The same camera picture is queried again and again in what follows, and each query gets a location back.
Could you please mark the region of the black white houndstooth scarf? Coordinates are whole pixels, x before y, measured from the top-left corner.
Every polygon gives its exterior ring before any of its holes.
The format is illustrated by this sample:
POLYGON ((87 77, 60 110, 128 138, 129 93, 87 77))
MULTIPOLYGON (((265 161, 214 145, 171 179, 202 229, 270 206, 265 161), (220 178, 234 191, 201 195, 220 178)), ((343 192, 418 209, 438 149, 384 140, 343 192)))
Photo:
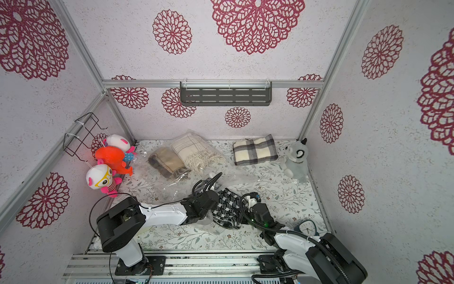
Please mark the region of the black white houndstooth scarf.
POLYGON ((212 210, 214 222, 226 229, 240 229, 243 219, 240 204, 242 204, 243 208, 246 209, 246 200, 228 188, 220 191, 218 195, 218 205, 212 210))

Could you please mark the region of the clear plastic vacuum bag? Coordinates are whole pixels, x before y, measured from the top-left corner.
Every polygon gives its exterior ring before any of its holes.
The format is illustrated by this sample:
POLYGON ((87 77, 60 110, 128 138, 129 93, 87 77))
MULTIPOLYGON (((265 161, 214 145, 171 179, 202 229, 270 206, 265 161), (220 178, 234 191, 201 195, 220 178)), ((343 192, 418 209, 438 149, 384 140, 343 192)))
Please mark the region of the clear plastic vacuum bag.
MULTIPOLYGON (((170 145, 175 139, 176 138, 166 141, 139 142, 136 148, 136 156, 131 162, 131 166, 134 168, 134 176, 140 181, 143 181, 147 185, 151 186, 154 196, 159 200, 171 202, 199 195, 203 191, 207 190, 207 184, 210 181, 214 182, 210 189, 215 191, 217 194, 225 188, 228 188, 232 192, 236 193, 236 187, 244 185, 253 186, 258 182, 258 177, 248 173, 243 168, 235 166, 233 161, 228 156, 222 153, 207 140, 206 141, 212 147, 224 156, 225 161, 223 163, 208 166, 202 175, 188 169, 187 172, 176 178, 165 178, 157 169, 153 168, 148 163, 148 157, 152 154, 152 152, 160 147, 171 148, 170 145), (211 172, 215 174, 214 178, 209 177, 211 172)), ((214 222, 212 210, 208 212, 208 215, 204 219, 198 221, 197 225, 209 225, 210 232, 220 234, 226 228, 223 228, 214 222)))

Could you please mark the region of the cream fringed scarf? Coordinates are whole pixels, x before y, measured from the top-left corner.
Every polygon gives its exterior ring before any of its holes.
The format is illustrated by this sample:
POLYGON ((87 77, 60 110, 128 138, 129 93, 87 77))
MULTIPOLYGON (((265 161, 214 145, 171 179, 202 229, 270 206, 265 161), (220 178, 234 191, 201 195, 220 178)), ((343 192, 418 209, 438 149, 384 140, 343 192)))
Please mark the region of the cream fringed scarf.
POLYGON ((191 131, 176 138, 170 146, 182 160, 184 166, 199 175, 202 175, 208 166, 225 161, 219 151, 191 131))

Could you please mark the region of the grey cream plaid scarf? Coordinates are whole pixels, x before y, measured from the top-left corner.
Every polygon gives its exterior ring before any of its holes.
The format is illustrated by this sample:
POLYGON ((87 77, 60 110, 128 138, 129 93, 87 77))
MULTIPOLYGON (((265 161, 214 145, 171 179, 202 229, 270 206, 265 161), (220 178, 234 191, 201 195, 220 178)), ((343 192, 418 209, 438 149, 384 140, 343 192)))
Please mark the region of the grey cream plaid scarf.
POLYGON ((258 139, 245 139, 233 144, 235 166, 274 162, 279 158, 271 134, 258 139))

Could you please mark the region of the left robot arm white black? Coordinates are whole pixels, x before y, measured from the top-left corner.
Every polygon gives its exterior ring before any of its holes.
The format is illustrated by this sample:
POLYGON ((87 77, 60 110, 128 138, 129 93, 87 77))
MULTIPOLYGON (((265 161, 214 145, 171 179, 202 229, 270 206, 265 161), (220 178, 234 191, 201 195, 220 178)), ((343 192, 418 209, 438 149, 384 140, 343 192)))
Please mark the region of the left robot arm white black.
POLYGON ((143 249, 134 240, 142 228, 194 224, 218 202, 219 196, 212 190, 161 205, 143 204, 129 196, 96 219, 102 251, 116 254, 126 267, 137 266, 145 260, 143 249))

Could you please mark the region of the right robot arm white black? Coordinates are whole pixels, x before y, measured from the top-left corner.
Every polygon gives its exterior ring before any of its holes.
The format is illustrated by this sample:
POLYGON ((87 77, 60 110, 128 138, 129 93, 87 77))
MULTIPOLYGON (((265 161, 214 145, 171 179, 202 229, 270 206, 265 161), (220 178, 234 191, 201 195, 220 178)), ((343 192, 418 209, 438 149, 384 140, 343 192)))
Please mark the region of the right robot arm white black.
POLYGON ((260 230, 260 237, 277 250, 258 257, 258 278, 288 278, 303 274, 322 284, 362 284, 368 277, 366 268, 332 233, 306 235, 275 221, 266 204, 244 207, 242 219, 260 230))

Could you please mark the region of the brown beige scarf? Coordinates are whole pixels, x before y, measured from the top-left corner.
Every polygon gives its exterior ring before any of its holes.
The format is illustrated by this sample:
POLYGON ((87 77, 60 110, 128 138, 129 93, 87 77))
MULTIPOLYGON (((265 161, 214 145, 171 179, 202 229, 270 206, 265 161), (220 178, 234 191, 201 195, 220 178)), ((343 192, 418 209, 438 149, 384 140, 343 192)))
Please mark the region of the brown beige scarf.
POLYGON ((169 147, 160 147, 152 152, 148 163, 167 179, 176 178, 188 171, 180 157, 169 147))

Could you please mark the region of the teal alarm clock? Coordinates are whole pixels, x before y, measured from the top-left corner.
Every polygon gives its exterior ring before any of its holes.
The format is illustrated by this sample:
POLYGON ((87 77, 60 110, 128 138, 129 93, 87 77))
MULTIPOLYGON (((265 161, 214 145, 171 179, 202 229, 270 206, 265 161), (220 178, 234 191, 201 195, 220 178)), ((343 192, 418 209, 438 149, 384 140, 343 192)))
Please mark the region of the teal alarm clock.
POLYGON ((294 228, 295 231, 306 236, 318 236, 319 232, 316 224, 312 220, 304 220, 294 228))

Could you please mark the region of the grey plush toy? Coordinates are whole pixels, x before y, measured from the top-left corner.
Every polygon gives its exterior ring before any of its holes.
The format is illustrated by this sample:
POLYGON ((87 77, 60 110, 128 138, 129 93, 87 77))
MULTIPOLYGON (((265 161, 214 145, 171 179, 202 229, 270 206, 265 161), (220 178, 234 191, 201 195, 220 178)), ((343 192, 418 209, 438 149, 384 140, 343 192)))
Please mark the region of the grey plush toy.
POLYGON ((309 172, 308 155, 307 138, 286 146, 284 148, 284 160, 281 162, 284 174, 291 179, 298 180, 300 183, 307 183, 309 172))

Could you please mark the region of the red octopus plush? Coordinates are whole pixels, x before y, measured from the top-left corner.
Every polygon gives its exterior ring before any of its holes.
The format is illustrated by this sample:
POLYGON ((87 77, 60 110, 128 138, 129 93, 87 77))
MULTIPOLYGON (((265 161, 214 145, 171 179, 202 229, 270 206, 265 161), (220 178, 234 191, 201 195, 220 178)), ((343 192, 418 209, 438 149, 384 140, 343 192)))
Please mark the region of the red octopus plush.
POLYGON ((132 167, 127 168, 127 163, 124 161, 125 153, 114 146, 105 146, 99 148, 95 152, 95 159, 98 163, 107 164, 112 170, 116 171, 120 175, 134 174, 132 167))

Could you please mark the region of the white plush with yellow glasses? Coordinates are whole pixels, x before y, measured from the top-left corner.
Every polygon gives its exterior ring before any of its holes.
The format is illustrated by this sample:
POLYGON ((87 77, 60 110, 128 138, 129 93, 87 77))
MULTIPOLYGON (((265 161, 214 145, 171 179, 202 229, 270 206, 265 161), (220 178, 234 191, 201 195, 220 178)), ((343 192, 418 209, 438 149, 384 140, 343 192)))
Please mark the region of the white plush with yellow glasses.
POLYGON ((91 167, 86 174, 86 183, 93 190, 100 190, 110 198, 118 196, 117 186, 122 183, 120 177, 115 177, 116 170, 107 164, 97 164, 91 167))

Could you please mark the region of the white pink plush top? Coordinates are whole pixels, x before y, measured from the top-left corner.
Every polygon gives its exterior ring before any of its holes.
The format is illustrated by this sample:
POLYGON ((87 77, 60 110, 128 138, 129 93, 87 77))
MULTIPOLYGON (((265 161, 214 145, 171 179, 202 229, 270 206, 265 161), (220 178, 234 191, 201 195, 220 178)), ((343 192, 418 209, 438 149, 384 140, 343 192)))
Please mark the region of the white pink plush top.
POLYGON ((124 153, 133 153, 135 146, 133 146, 125 137, 113 134, 103 139, 104 146, 112 146, 121 149, 124 153))

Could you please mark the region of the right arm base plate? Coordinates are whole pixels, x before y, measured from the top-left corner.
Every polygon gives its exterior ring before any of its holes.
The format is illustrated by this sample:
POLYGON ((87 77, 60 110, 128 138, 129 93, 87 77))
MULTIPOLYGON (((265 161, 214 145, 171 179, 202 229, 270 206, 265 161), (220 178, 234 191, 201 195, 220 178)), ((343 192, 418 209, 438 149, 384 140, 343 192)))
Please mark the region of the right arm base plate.
POLYGON ((261 274, 279 274, 284 272, 284 265, 280 257, 274 254, 261 254, 257 257, 261 274))

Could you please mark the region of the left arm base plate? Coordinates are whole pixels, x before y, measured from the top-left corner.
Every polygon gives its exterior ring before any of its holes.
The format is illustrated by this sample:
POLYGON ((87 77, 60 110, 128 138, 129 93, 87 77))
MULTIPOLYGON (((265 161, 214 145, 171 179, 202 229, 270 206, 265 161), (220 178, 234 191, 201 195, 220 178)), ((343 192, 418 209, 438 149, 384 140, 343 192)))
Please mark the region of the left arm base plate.
POLYGON ((164 272, 167 258, 165 256, 144 256, 143 260, 128 267, 123 260, 119 259, 115 276, 161 276, 164 272))

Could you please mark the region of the grey metal wall shelf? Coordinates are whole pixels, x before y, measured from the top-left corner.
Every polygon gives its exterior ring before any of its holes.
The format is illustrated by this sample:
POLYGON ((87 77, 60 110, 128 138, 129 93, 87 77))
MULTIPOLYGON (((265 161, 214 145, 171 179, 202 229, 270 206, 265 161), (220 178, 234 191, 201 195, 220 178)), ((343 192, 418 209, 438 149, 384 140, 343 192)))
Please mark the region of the grey metal wall shelf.
POLYGON ((258 86, 243 85, 207 85, 180 83, 180 102, 187 107, 205 106, 269 106, 272 102, 272 83, 265 82, 258 86))

